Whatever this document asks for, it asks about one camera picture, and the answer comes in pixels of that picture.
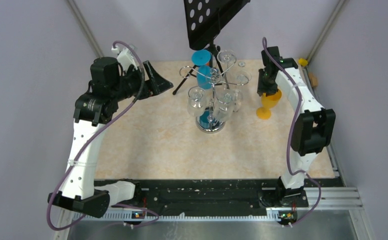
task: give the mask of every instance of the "purple cable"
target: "purple cable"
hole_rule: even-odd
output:
[[[266,37],[263,37],[262,44],[263,44],[264,52],[266,53],[267,57],[272,61],[273,64],[275,64],[279,68],[279,70],[281,72],[283,72],[288,77],[288,79],[290,80],[292,85],[295,86],[295,90],[297,91],[297,95],[298,95],[298,103],[297,103],[297,106],[295,107],[294,117],[292,118],[292,121],[291,121],[291,127],[289,128],[288,142],[287,142],[287,148],[286,148],[286,162],[287,162],[288,172],[291,176],[294,176],[294,175],[299,174],[299,173],[306,174],[307,178],[313,184],[317,185],[317,188],[319,190],[316,203],[303,217],[301,217],[299,220],[297,220],[295,223],[292,224],[292,226],[294,226],[294,225],[300,223],[303,219],[305,219],[305,217],[307,217],[311,212],[313,212],[313,210],[315,210],[315,208],[319,204],[319,201],[321,200],[322,189],[321,189],[321,185],[317,181],[315,181],[313,178],[311,178],[311,176],[306,171],[300,169],[300,170],[293,172],[291,170],[290,143],[291,143],[291,140],[293,138],[294,124],[296,123],[297,115],[299,114],[300,107],[302,106],[302,93],[300,92],[299,87],[296,85],[296,81],[294,81],[294,79],[291,77],[291,75],[269,53],[268,41],[266,40]]]
[[[135,96],[135,98],[133,99],[133,101],[121,112],[119,113],[115,118],[113,118],[110,122],[108,122],[106,125],[104,125],[102,128],[100,128],[100,130],[98,130],[96,133],[94,133],[94,135],[92,135],[92,137],[90,137],[86,142],[85,144],[81,147],[81,149],[79,150],[79,152],[76,154],[75,158],[74,158],[74,162],[77,162],[79,160],[79,158],[81,157],[82,153],[85,151],[85,149],[88,147],[88,145],[90,145],[90,143],[98,136],[100,135],[102,132],[104,132],[104,130],[106,130],[108,127],[110,127],[110,125],[112,125],[114,122],[116,122],[120,117],[122,117],[127,111],[129,111],[129,109],[132,108],[132,106],[135,104],[135,102],[140,98],[140,95],[141,95],[141,92],[144,88],[144,84],[145,84],[145,79],[144,79],[144,67],[143,67],[143,62],[141,62],[140,58],[138,57],[138,55],[135,53],[135,51],[126,43],[124,43],[123,41],[115,41],[113,43],[113,46],[115,46],[115,44],[119,43],[119,44],[122,44],[124,45],[125,47],[127,47],[131,52],[132,54],[135,56],[136,60],[138,61],[139,63],[139,68],[141,70],[141,86],[139,87],[139,91],[137,93],[137,95]],[[60,189],[60,186],[65,182],[66,178],[69,176],[69,174],[71,173],[71,171],[74,169],[74,165],[70,166],[67,171],[64,173],[64,176],[60,179],[60,181],[58,182],[57,186],[55,186],[54,188],[54,191],[52,192],[51,194],[51,197],[48,201],[48,207],[47,207],[47,215],[46,215],[46,218],[47,218],[47,224],[48,226],[54,230],[54,231],[61,231],[61,230],[65,230],[67,228],[70,228],[72,226],[74,226],[75,224],[79,223],[83,218],[85,218],[85,214],[83,214],[80,218],[78,218],[77,220],[75,220],[74,222],[72,222],[71,224],[67,225],[67,226],[62,226],[62,227],[56,227],[53,225],[53,223],[51,222],[51,208],[53,206],[53,200],[54,198],[56,198],[56,195],[57,195],[57,192],[59,191]]]
[[[140,227],[144,227],[144,226],[150,225],[150,224],[156,222],[157,220],[159,220],[159,217],[160,217],[159,214],[157,214],[156,212],[154,212],[152,210],[149,210],[147,208],[143,208],[143,207],[131,206],[131,205],[123,204],[123,203],[116,203],[116,205],[113,205],[112,207],[122,207],[122,208],[138,209],[138,210],[143,211],[143,212],[151,213],[151,214],[153,214],[154,216],[157,217],[154,220],[151,220],[151,221],[148,221],[148,222],[144,222],[144,223],[140,223],[138,225],[133,225],[133,228],[140,228]],[[97,234],[99,234],[104,229],[107,229],[107,228],[109,228],[111,226],[114,226],[114,225],[123,225],[123,224],[124,224],[124,222],[112,222],[110,224],[107,224],[107,225],[103,226],[102,228],[100,228],[99,230],[97,230],[87,240],[92,239],[93,237],[95,237]]]

